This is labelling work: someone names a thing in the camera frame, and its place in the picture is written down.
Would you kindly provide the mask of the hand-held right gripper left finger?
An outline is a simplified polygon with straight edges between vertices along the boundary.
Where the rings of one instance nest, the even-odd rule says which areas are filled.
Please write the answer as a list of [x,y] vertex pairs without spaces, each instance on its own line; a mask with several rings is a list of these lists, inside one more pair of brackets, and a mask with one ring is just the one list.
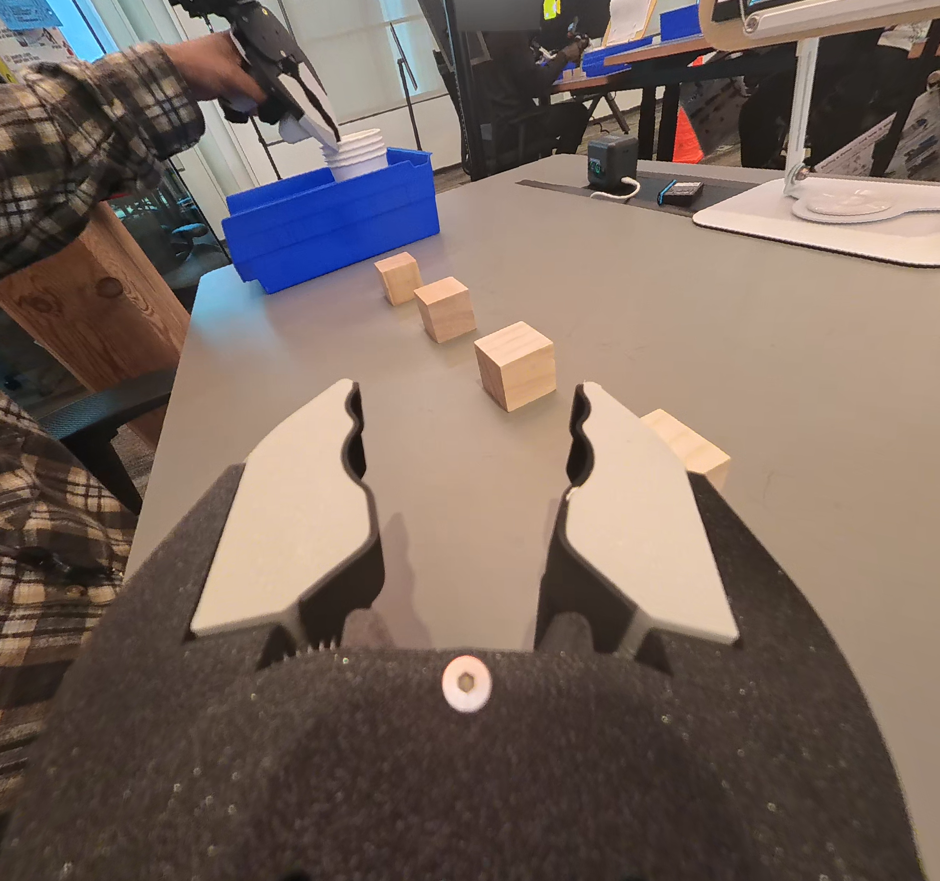
[[273,626],[294,645],[338,648],[385,580],[365,482],[359,383],[340,379],[248,454],[196,602],[196,639]]

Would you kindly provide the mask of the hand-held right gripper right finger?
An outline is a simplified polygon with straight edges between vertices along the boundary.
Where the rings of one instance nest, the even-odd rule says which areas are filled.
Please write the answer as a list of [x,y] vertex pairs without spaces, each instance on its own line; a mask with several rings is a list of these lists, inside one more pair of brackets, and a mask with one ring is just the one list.
[[540,581],[535,649],[563,617],[601,654],[652,655],[659,635],[737,647],[733,616],[687,470],[594,381],[574,391],[569,487]]

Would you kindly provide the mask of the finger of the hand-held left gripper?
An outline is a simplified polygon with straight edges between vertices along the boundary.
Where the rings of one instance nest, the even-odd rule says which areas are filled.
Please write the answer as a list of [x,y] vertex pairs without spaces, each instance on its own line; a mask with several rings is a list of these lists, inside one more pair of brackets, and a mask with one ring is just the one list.
[[291,99],[299,110],[293,114],[296,119],[307,115],[311,119],[321,122],[331,128],[331,143],[340,139],[338,125],[330,100],[323,88],[319,77],[307,62],[300,62],[290,66],[283,73],[283,86],[288,90]]
[[298,120],[291,114],[286,114],[278,122],[278,133],[280,138],[290,145],[313,138],[321,146],[331,146],[331,128],[307,115]]

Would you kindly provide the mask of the wooden cube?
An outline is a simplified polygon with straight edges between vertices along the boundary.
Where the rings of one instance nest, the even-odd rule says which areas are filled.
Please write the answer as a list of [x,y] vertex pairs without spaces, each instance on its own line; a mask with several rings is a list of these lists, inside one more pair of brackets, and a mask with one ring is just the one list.
[[731,463],[728,453],[663,409],[640,420],[672,449],[688,473],[704,476],[715,490],[724,490]]
[[418,310],[427,335],[443,344],[477,329],[469,288],[453,276],[417,287]]
[[505,326],[474,347],[482,386],[505,412],[557,390],[555,344],[528,323]]
[[400,252],[374,263],[382,281],[386,300],[394,307],[415,298],[415,291],[424,285],[417,260],[408,252]]

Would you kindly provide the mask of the blue plastic bin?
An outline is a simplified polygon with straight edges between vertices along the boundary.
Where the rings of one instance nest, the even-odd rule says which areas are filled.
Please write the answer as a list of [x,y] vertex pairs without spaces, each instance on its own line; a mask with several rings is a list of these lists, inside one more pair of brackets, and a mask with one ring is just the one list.
[[431,155],[391,147],[386,167],[336,182],[327,167],[227,198],[229,257],[274,294],[439,233]]

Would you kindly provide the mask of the person's left forearm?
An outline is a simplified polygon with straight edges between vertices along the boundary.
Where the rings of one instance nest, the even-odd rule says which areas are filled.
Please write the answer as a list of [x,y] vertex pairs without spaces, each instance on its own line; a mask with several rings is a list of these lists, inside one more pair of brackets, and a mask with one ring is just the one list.
[[1,88],[1,276],[59,253],[99,203],[152,189],[204,132],[159,44],[24,69]]

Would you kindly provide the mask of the person's left hand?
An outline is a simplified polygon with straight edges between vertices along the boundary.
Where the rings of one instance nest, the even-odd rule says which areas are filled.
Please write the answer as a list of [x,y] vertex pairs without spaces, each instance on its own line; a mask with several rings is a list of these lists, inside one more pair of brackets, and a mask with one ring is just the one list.
[[225,99],[261,106],[264,90],[242,65],[242,55],[229,30],[165,44],[163,49],[197,101]]

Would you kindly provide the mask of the black vertical pole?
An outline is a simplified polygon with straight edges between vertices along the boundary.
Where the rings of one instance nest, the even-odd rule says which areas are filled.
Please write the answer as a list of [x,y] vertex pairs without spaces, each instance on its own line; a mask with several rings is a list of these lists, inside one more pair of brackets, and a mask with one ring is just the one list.
[[443,0],[453,55],[454,74],[462,114],[469,177],[477,182],[486,176],[486,158],[476,112],[476,95],[467,38],[460,28],[456,0]]

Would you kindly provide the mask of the wooden pillar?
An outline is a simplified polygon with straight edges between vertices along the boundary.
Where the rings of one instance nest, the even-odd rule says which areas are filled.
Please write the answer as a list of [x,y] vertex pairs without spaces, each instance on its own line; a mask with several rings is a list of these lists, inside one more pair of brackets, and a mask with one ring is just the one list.
[[190,323],[107,202],[68,246],[3,278],[1,306],[90,393],[175,371]]

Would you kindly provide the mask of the black power bank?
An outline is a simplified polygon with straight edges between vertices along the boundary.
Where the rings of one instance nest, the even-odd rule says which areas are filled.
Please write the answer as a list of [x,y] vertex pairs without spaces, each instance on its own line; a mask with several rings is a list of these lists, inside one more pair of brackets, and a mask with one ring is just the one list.
[[588,185],[607,193],[624,193],[633,188],[638,147],[633,135],[608,134],[590,139],[587,143]]

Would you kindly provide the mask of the wooden clipboard stand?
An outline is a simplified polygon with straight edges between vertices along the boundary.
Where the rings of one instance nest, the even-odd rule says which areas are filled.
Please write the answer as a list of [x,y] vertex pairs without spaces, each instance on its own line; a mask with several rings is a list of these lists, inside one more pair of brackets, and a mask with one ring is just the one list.
[[656,5],[657,0],[611,0],[604,46],[613,47],[643,39]]

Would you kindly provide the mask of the wooden background desk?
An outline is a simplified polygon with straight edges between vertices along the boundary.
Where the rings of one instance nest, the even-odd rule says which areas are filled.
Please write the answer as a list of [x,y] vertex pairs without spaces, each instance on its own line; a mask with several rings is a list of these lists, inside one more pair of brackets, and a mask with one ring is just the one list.
[[605,102],[620,130],[630,128],[616,94],[640,93],[635,135],[642,160],[672,162],[678,129],[680,92],[685,84],[742,77],[740,53],[716,52],[701,35],[666,41],[605,59],[604,73],[572,74],[557,81],[551,94],[585,101],[590,111]]

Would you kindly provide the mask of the white tablet stand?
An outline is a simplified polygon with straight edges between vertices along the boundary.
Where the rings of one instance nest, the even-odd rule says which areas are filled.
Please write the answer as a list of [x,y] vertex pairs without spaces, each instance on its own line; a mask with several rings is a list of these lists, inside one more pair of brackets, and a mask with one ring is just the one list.
[[884,178],[910,109],[938,48],[938,18],[889,135],[873,149],[869,177],[812,174],[805,136],[822,38],[795,41],[796,67],[784,178],[695,213],[700,228],[778,240],[872,262],[938,268],[938,183]]

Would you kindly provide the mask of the orange traffic cone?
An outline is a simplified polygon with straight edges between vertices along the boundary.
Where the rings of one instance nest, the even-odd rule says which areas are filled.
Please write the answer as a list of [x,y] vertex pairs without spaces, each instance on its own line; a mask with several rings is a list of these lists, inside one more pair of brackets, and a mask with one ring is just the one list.
[[680,105],[677,111],[676,132],[672,160],[684,165],[698,165],[704,159],[699,138],[690,123],[687,112]]

